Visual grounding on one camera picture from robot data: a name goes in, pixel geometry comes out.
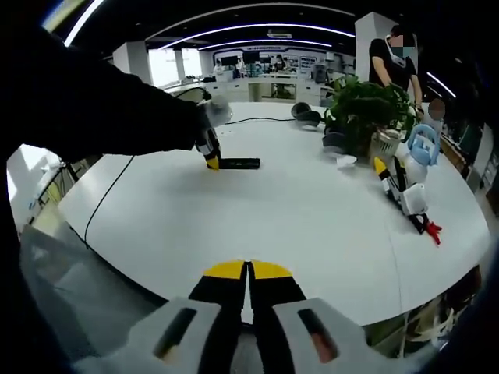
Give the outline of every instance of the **person's arm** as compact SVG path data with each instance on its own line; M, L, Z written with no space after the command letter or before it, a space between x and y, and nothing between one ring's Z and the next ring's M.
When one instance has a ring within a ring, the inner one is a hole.
M423 102L423 92L421 91L418 76L411 76L411 83L412 88L414 89L414 102L418 108L421 108L421 103Z
M421 91L421 85L419 84L414 62L412 62L412 59L409 57L407 58L407 68L411 76L412 89L414 90L414 102L418 108L421 108L421 103L423 102L423 92Z
M383 86L388 86L391 84L391 78L388 75L388 71L384 66L383 57L387 53L387 46L385 42L381 39L374 39L369 47L369 57L373 63L374 70L377 76L380 77Z
M41 28L10 45L3 79L16 142L48 148L65 161L90 154L190 150L200 109L113 65L66 48Z
M373 66L377 76L380 77L381 82L385 87L389 86L391 84L391 78L388 75L387 69L384 67L383 59L377 56L371 57L371 59L373 60Z

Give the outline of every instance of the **white pillar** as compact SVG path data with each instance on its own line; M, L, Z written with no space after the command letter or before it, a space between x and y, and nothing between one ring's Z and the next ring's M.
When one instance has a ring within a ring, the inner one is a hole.
M186 71L184 69L184 59L182 57L182 50L175 49L175 63L177 64L177 72L179 73L179 79L182 80L186 77Z
M114 65L122 72L138 76L144 83L152 84L149 55L144 41L124 43L112 54Z
M361 82L369 80L369 46L371 45L371 41L376 38L385 38L396 24L391 19L375 12L371 12L356 21L356 75ZM414 36L414 41L416 42L416 48L409 57L414 62L416 71L418 71L416 36ZM409 88L409 96L414 100L414 92L411 87Z
M209 76L213 74L213 52L200 51L201 74Z

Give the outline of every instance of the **office desk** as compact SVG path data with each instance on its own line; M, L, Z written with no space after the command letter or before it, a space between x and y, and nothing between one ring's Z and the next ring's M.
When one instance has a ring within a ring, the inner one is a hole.
M232 109L232 121L289 118L291 105ZM259 259L288 268L308 298L365 325L428 302L487 250L482 212L443 155L426 182L429 217L444 228L437 247L388 202L372 169L338 170L324 156L321 131L258 121L218 133L224 156L260 157L261 169L210 171L196 151L136 157L91 221L88 244L157 295L185 297L213 265ZM128 159L104 156L61 202L81 237ZM249 305L243 319L251 322Z
M331 90L324 84L298 78L297 75L273 73L262 74L257 78L234 79L230 82L179 84L164 88L164 91L175 96L191 88L203 87L212 95L227 97L230 102L279 101L279 99L268 98L272 92L271 86L275 85L294 86L292 90L294 95L286 102L305 102L315 106L321 106L321 101Z

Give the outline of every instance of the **face mask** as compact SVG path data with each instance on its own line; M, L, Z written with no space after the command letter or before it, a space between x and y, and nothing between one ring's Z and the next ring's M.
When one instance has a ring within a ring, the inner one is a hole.
M413 47L391 47L393 54L400 58L408 57L412 52Z

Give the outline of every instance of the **black shirt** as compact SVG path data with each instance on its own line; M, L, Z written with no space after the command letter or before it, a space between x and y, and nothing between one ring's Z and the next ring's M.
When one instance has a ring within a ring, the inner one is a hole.
M377 83L380 86L383 86L383 83L374 69L373 57L382 58L384 67L386 68L393 84L396 84L403 90L407 91L411 76L416 75L416 68L414 67L414 63L411 58L405 58L405 68L402 68L400 65L397 65L391 60L390 51L388 50L386 41L384 39L374 39L369 47L369 81Z

